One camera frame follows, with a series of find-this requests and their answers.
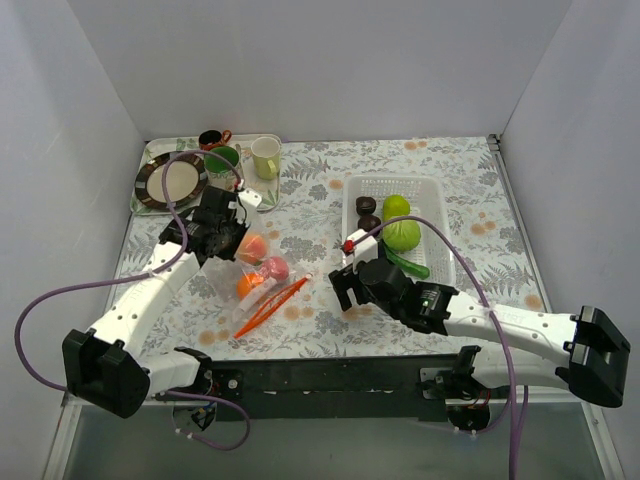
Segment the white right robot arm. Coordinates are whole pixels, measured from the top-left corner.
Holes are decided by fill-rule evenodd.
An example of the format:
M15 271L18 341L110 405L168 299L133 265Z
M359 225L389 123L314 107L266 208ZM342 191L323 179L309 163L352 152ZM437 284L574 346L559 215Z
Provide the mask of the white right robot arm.
M464 397L515 384L567 390L605 408L623 404L631 345L599 308L549 314L486 307L451 286L413 281L386 259L345 266L329 281L344 311L374 304L418 333L507 346L497 353L482 348L453 371L453 387Z

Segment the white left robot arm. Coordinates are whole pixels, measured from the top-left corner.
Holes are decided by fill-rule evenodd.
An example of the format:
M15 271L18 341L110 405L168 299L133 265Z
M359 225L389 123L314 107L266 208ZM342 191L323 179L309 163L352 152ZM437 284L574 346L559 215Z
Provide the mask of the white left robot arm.
M68 391L121 418L131 417L157 394L205 398L212 390L212 361L177 347L141 358L143 344L175 294L211 258L235 260L257 216L261 196L208 186L200 204L165 227L143 272L86 331L71 331L62 353Z

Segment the clear zip top bag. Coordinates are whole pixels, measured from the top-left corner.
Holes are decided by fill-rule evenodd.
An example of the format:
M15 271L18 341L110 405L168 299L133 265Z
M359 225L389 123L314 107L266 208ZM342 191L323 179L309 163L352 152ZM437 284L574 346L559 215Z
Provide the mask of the clear zip top bag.
M262 325L312 278L281 252L261 220L251 224L232 261L209 259L202 271L229 313L234 339Z

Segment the fake green cucumber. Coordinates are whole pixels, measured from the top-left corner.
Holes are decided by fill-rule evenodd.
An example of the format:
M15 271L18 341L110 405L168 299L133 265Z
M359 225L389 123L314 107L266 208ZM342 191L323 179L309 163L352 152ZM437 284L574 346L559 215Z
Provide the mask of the fake green cucumber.
M430 269L426 266L419 265L400 257L397 253L391 250L385 243L383 243L383 249L385 251L386 258L399 267L403 272L419 280L426 280L430 277Z

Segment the fake dark purple plum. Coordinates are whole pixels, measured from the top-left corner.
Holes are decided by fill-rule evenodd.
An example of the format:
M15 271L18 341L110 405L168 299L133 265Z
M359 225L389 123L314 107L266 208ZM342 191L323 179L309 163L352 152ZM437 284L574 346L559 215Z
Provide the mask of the fake dark purple plum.
M355 201L355 210L359 216L372 215L377 208L374 198L368 196L360 196Z

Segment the fake green lime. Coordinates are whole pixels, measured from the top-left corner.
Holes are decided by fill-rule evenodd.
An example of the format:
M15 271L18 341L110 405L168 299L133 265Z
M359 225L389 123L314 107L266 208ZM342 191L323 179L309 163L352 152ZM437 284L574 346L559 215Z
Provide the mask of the fake green lime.
M384 222L398 216L407 216L411 207L406 198L401 195L390 195L383 202L382 219Z

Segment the fake green cabbage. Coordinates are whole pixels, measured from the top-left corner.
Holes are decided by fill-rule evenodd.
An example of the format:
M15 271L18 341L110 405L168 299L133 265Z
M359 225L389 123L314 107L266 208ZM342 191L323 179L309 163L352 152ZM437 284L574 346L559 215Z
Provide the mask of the fake green cabbage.
M408 252L421 242L421 227L415 220L390 223L382 230L382 240L394 252Z

